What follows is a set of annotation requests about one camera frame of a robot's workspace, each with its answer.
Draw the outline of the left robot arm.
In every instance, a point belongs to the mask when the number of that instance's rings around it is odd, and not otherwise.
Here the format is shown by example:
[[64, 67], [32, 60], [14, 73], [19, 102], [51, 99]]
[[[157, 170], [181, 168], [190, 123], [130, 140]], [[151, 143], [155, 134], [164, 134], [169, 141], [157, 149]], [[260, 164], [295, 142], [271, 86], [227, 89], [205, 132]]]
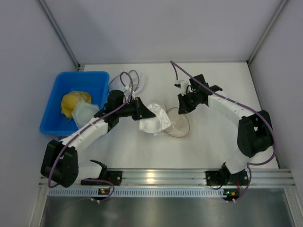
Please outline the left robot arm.
[[70, 187], [80, 180], [83, 184], [108, 183], [107, 166], [90, 160], [83, 164], [79, 155], [99, 137], [110, 132], [120, 118], [131, 117], [134, 121], [153, 119], [150, 111], [139, 97], [125, 99], [121, 90], [113, 90], [107, 97], [104, 108], [98, 111], [81, 129], [62, 140], [51, 140], [41, 166], [41, 175], [48, 179], [48, 187]]

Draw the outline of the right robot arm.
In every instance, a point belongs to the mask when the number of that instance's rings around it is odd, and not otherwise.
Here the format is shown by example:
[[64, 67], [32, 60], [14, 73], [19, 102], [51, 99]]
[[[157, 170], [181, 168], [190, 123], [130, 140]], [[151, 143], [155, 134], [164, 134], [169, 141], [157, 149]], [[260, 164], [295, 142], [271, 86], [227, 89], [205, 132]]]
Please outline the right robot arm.
[[190, 78], [188, 82], [177, 80], [174, 86], [181, 89], [178, 114], [188, 114], [198, 105], [206, 105], [217, 110], [238, 129], [236, 151], [219, 170], [206, 173], [207, 185], [247, 185], [246, 165], [274, 143], [269, 113], [265, 110], [253, 112], [228, 100], [223, 89], [208, 85], [202, 74]]

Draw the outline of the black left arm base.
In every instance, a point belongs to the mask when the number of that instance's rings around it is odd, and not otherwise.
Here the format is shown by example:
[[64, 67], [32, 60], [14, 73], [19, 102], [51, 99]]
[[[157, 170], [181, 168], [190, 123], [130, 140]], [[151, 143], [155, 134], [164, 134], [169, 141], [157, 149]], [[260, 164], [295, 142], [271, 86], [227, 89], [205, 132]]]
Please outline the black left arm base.
[[[122, 182], [122, 171], [113, 171], [113, 170], [102, 170], [99, 177], [95, 178], [98, 180], [105, 180], [111, 182], [114, 186], [119, 186]], [[105, 182], [90, 182], [87, 180], [81, 180], [81, 185], [108, 185]]]

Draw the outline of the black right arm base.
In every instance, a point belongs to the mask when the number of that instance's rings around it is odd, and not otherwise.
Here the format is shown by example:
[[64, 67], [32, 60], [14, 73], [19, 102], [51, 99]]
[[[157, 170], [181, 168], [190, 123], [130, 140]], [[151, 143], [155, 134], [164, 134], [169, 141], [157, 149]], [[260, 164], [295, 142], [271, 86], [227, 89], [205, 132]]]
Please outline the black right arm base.
[[216, 186], [246, 186], [249, 182], [248, 174], [245, 170], [236, 174], [230, 174], [227, 170], [209, 170], [205, 172], [206, 184], [211, 187]]

